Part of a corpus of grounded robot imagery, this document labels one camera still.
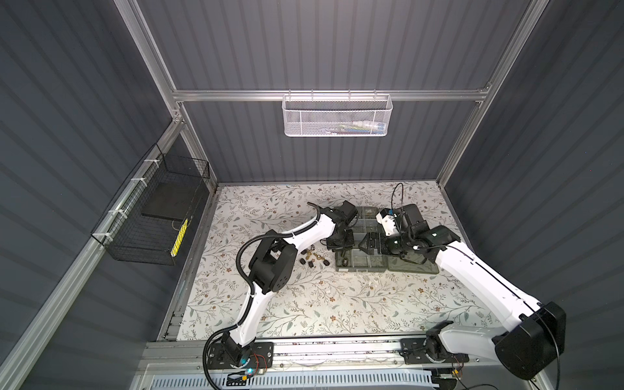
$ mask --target yellow strip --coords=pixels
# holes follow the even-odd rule
[[[175,257],[180,250],[180,245],[182,245],[182,238],[184,238],[184,233],[187,232],[188,219],[184,220],[184,223],[180,227],[180,231],[178,232],[178,238],[175,239],[175,244],[173,245],[173,249],[171,249],[171,257]]]

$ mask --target floral pattern surface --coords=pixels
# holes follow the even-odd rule
[[[232,324],[247,290],[235,257],[249,238],[292,229],[316,215],[306,204],[326,207],[348,200],[356,206],[389,207],[396,183],[255,185],[224,187],[188,300],[179,340],[207,339]],[[415,203],[429,226],[457,225],[434,182],[404,182],[404,203]],[[400,204],[400,187],[395,194]],[[244,269],[255,245],[243,255]],[[305,256],[314,268],[295,263],[290,281],[267,307],[258,337],[422,331],[451,319],[470,326],[498,320],[462,283],[438,275],[345,273],[334,269],[333,253],[320,243]],[[323,260],[330,261],[329,266]]]

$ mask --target metal wire basket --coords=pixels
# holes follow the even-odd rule
[[[289,137],[383,137],[392,100],[377,94],[284,95],[284,133]]]
[[[174,265],[177,256],[185,257],[210,196],[209,171],[204,160],[159,155],[142,178],[133,179],[128,199],[102,215],[100,220],[108,213],[114,214],[108,229],[92,232],[92,236],[115,260]],[[183,217],[168,219],[146,212],[150,200],[164,185],[182,188],[187,195],[180,206],[185,210],[180,214]]]

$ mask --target black wire basket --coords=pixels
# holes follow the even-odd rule
[[[111,210],[115,198],[100,217],[99,226],[112,213],[104,232],[91,232],[115,260],[174,265],[186,259],[191,241],[210,196],[208,162],[160,154],[145,175],[134,181],[126,201]]]

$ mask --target striped gray wall panel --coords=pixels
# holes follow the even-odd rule
[[[178,89],[473,89],[528,1],[139,4]]]
[[[622,1],[551,1],[446,188],[477,254],[566,310],[564,389],[620,385],[622,20]]]
[[[112,1],[0,3],[0,113],[3,361],[171,118]],[[23,388],[80,369],[123,388],[138,357],[118,354],[155,336],[179,272],[105,259]]]
[[[396,102],[385,137],[287,137],[277,102],[187,102],[221,182],[433,179],[473,102]]]

